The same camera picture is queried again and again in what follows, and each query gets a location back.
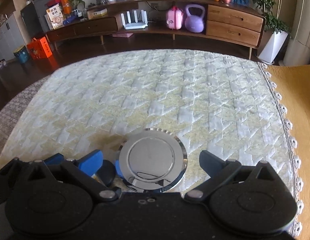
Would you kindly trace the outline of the cereal box on cabinet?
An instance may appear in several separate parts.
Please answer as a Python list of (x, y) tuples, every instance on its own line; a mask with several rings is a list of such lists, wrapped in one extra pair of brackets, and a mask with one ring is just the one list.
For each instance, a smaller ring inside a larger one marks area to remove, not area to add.
[(64, 16), (59, 4), (54, 5), (46, 10), (47, 17), (53, 29), (57, 29), (63, 25)]

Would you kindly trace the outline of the yellow table runner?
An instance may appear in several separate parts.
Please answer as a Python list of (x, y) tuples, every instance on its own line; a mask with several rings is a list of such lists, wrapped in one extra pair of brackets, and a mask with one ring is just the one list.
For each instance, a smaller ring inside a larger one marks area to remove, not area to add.
[(304, 210), (299, 216), (303, 229), (299, 239), (310, 239), (310, 65), (269, 66), (268, 71), (282, 95), (281, 103), (288, 109), (287, 118), (293, 123), (291, 135), (298, 142), (295, 150), (301, 159), (298, 174), (304, 182), (300, 193)]

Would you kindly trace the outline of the cream quilted table mat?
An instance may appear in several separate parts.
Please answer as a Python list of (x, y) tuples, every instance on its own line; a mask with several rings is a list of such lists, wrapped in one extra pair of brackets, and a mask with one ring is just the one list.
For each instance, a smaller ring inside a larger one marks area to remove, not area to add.
[(173, 191), (207, 180), (202, 150), (243, 165), (269, 162), (294, 198), (303, 181), (287, 108), (263, 63), (199, 50), (138, 50), (79, 61), (18, 94), (0, 111), (0, 168), (12, 158), (99, 149), (113, 161), (146, 129), (183, 143), (188, 167)]

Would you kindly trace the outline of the tall green potted plant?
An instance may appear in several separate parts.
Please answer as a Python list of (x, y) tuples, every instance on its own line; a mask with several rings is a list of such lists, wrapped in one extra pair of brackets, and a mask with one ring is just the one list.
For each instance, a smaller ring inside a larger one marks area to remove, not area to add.
[(265, 37), (256, 54), (265, 64), (273, 64), (286, 39), (290, 34), (289, 26), (279, 19), (279, 13), (273, 13), (275, 0), (252, 0), (258, 12), (265, 18)]

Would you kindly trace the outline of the orange gift bag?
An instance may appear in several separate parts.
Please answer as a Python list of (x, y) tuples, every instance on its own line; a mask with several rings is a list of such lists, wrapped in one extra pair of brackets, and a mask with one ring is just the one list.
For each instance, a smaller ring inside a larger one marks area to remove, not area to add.
[(27, 44), (27, 49), (33, 60), (46, 59), (52, 56), (52, 51), (46, 37), (39, 39), (33, 38), (32, 41)]

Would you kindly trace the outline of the teal round bin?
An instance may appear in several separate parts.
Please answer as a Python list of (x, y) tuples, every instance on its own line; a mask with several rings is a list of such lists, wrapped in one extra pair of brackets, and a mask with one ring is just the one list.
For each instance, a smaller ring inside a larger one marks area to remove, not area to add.
[(25, 46), (20, 46), (13, 52), (13, 54), (20, 64), (26, 63), (30, 58), (27, 48)]

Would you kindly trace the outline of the purple kettlebell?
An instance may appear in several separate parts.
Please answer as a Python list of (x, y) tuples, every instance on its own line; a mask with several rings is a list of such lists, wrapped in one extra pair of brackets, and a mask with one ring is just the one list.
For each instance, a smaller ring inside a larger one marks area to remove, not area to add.
[[(200, 9), (202, 14), (200, 16), (190, 13), (191, 8)], [(199, 4), (188, 4), (185, 7), (186, 19), (184, 22), (185, 28), (192, 33), (201, 33), (204, 30), (204, 16), (205, 7)]]

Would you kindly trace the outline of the grey black oval packet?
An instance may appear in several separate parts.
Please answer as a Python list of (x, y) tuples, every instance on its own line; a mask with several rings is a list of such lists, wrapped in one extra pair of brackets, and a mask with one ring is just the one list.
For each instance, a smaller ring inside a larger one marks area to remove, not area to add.
[(95, 173), (95, 176), (106, 187), (111, 187), (116, 177), (116, 168), (111, 161), (104, 160), (102, 166)]

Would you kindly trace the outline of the white wifi router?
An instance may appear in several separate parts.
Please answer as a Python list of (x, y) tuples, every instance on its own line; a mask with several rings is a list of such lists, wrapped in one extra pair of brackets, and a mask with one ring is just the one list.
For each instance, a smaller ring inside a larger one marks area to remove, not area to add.
[(120, 13), (121, 22), (125, 30), (145, 29), (148, 27), (147, 11), (141, 10), (139, 13), (136, 10)]

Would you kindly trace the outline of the wooden tv cabinet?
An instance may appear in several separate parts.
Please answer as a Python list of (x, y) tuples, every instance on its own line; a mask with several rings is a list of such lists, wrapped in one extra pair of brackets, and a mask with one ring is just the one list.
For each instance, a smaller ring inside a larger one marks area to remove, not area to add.
[(90, 8), (107, 9), (107, 13), (98, 18), (85, 21), (75, 21), (66, 26), (48, 31), (46, 38), (50, 43), (65, 41), (74, 38), (100, 36), (110, 34), (124, 34), (122, 15), (130, 9), (137, 9), (141, 2), (171, 2), (182, 8), (185, 5), (202, 5), (204, 30), (200, 33), (192, 33), (185, 28), (179, 30), (169, 29), (165, 20), (150, 22), (146, 28), (134, 29), (134, 33), (170, 34), (209, 38), (239, 44), (250, 50), (260, 46), (266, 19), (252, 8), (235, 4), (226, 4), (214, 0), (116, 0), (105, 5), (97, 5)]

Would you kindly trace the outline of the round silver lid tin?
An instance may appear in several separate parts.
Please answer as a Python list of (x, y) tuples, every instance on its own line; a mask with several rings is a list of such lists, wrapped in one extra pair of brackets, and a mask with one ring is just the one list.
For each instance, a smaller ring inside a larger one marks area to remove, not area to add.
[(188, 155), (173, 133), (147, 128), (130, 135), (120, 146), (115, 169), (135, 192), (162, 193), (173, 189), (185, 175)]

